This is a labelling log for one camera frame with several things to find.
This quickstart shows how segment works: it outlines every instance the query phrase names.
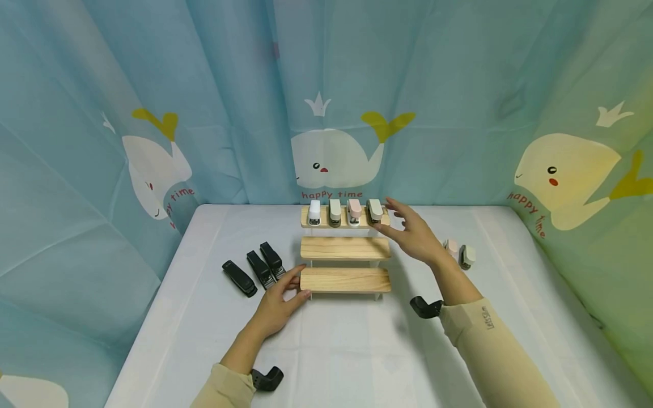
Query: sleeve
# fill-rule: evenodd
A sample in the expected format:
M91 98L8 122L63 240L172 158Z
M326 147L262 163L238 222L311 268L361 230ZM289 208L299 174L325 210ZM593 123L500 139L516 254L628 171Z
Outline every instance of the sleeve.
M249 408L254 391L251 375L214 364L191 408Z
M443 306L440 320L488 408L560 406L537 366L487 299Z

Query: whale print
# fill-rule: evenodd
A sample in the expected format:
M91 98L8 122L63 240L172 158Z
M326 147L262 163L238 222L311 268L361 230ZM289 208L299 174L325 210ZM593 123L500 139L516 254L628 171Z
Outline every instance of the whale print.
M168 190L175 184L188 180L193 172L188 161L174 141L177 115L167 113L160 122L146 109L136 109L132 116L155 125L172 144L172 155L159 144L139 136L123 136L122 141L129 160L129 175L140 205L154 219L165 219L168 213L163 202Z
M399 115L387 123L381 114L367 112L361 119L374 128L379 145L367 158L360 144L348 133L319 129L291 139L297 184L308 189L348 188L372 181L381 166L385 141L403 129L414 113Z
M3 375L0 394L16 408L68 408L68 393L62 386L38 378Z
M535 139L524 151L515 184L529 190L551 212L559 230L583 224L610 201L653 194L653 179L638 179L643 152L633 154L630 171L609 196L588 202L621 155L608 146L565 133Z

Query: table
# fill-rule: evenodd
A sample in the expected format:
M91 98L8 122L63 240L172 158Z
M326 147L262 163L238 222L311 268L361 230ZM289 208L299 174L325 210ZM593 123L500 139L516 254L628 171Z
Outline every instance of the table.
M561 406L651 406L512 210L415 209L440 240L476 248L477 262L466 273ZM302 262L304 233L300 206L199 207L106 407L187 407L263 295L257 282L258 293L246 298L221 265L231 259L256 281L245 255L268 241L288 269ZM380 267L389 271L392 292L376 302L369 295L315 294L266 341L255 368L276 365L285 377L275 392L258 392L253 407L483 406L439 320L420 319L409 306L416 295L441 298L432 274L394 243L390 249L392 258Z

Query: wooden display stand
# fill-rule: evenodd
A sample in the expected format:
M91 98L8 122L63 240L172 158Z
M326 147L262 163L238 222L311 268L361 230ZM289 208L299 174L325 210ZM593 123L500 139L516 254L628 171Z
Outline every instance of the wooden display stand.
M308 223L308 206L302 207L302 228L371 228L370 222L368 220L367 207L362 206L363 216L360 218L360 225L358 227L352 227L349 225L349 220L347 219L347 206L341 206L340 208L340 226L332 227L328 223L328 206L321 207L320 213L320 225L310 225ZM381 216L381 224L390 225L390 216L388 215L388 209L383 207L383 215Z
M302 207L303 228L371 228L367 209L360 218L359 227L351 227L347 222L347 208L342 208L340 226L328 224L328 206L321 208L321 224L308 224L308 207ZM383 208L381 223L390 225L388 210ZM304 236L300 256L310 261L309 268L302 271L300 288L314 293L361 293L374 294L377 300L382 293L390 292L388 271L378 268L380 260L389 259L390 243L386 237L352 236ZM369 268L313 268L314 260L355 260L369 261Z

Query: wooden plank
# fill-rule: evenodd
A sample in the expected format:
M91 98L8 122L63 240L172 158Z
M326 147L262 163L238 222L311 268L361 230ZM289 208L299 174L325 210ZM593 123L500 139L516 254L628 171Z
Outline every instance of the wooden plank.
M300 288L315 293L390 292L390 276L383 268L306 268Z
M313 260L384 260L390 258L385 237L303 236L300 256Z
M308 206L302 207L302 228L371 228L370 222L368 220L368 212L366 206L361 206L363 209L363 215L360 218L360 225L358 227L352 227L349 225L347 220L347 206L340 206L340 226L332 227L328 223L328 206L321 207L320 214L320 225L310 225L308 223ZM381 224L390 225L390 216L388 215L388 209L383 208L383 215L381 216Z

